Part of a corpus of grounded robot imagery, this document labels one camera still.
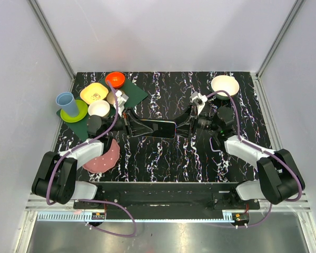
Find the black phone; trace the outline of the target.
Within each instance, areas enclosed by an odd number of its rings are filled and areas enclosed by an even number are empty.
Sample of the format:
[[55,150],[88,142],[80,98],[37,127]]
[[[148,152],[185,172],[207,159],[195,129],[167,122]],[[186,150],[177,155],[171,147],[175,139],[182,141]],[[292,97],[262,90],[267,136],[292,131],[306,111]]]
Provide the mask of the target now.
[[152,133],[146,133],[146,137],[156,137],[165,139],[174,139],[176,135],[176,123],[167,120],[141,119],[141,122],[153,130]]

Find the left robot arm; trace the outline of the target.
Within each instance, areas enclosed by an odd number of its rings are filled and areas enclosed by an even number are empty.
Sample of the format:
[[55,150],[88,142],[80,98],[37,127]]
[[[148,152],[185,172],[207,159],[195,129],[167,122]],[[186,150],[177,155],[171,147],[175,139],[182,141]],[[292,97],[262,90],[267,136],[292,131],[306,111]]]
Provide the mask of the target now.
[[49,151],[44,154],[34,182],[32,193],[46,198],[49,205],[66,204],[75,192],[76,171],[110,149],[110,131],[125,131],[129,136],[151,134],[158,124],[139,119],[132,109],[111,118],[92,115],[87,120],[87,133],[90,137],[80,145],[63,153]]

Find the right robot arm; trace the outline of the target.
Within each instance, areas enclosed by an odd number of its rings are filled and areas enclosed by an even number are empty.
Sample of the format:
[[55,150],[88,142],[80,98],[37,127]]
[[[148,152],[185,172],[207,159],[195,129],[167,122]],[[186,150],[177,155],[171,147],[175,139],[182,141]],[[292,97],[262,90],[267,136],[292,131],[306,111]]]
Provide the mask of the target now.
[[231,207],[240,209],[251,199],[265,199],[273,205],[300,199],[305,182],[291,153],[263,148],[238,136],[231,108],[220,107],[209,117],[198,115],[197,107],[191,105],[174,122],[176,134],[186,138],[195,135],[197,129],[212,131],[213,150],[235,156],[257,169],[257,180],[239,183],[229,195]]

